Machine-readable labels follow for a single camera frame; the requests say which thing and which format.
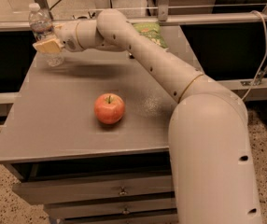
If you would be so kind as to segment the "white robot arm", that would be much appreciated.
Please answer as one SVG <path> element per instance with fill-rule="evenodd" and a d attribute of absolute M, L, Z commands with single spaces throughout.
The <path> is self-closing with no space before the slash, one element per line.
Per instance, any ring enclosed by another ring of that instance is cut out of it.
<path fill-rule="evenodd" d="M 70 21 L 40 53 L 127 50 L 176 101 L 168 129 L 180 224 L 263 224 L 243 100 L 141 35 L 115 9 Z"/>

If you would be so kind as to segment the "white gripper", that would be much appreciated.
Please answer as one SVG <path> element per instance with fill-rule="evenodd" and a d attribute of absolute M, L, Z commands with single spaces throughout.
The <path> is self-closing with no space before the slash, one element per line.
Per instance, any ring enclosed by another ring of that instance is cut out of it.
<path fill-rule="evenodd" d="M 77 39 L 77 26 L 78 21 L 54 25 L 55 34 L 60 39 L 64 48 L 70 52 L 80 52 L 84 50 L 84 48 L 79 45 Z M 33 47 L 40 53 L 60 53 L 62 51 L 60 41 L 57 38 L 40 40 L 35 42 Z"/>

